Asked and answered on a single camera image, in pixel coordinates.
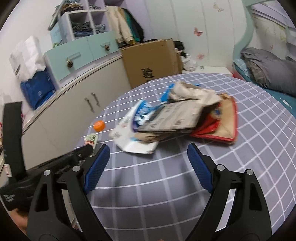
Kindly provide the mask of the person's left hand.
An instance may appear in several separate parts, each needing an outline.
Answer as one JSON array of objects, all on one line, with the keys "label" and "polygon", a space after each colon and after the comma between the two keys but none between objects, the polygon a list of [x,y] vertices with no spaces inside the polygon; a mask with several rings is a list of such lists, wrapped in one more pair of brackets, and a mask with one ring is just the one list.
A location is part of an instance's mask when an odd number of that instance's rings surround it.
[{"label": "person's left hand", "polygon": [[18,209],[10,211],[9,214],[16,226],[26,235],[28,226],[28,214]]}]

